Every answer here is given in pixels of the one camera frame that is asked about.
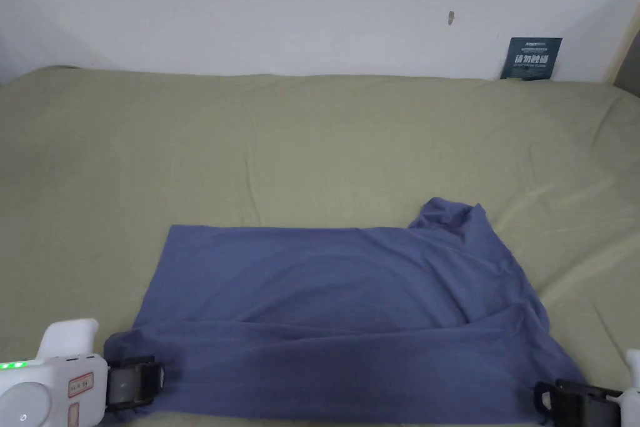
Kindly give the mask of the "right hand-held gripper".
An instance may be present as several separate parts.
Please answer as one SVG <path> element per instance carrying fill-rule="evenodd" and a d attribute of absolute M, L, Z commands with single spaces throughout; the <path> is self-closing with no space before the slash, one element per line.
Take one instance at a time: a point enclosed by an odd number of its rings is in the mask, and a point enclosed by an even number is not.
<path fill-rule="evenodd" d="M 626 351 L 626 363 L 631 387 L 623 393 L 566 379 L 538 382 L 533 394 L 536 411 L 554 426 L 639 426 L 638 349 Z"/>

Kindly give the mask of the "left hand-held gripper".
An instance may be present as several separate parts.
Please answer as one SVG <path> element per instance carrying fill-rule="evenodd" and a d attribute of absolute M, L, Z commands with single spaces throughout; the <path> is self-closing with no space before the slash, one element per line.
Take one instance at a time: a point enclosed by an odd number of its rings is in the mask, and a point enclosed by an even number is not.
<path fill-rule="evenodd" d="M 1 363 L 1 426 L 97 426 L 106 413 L 148 406 L 163 390 L 155 356 L 108 361 L 95 319 L 55 322 L 35 358 Z"/>

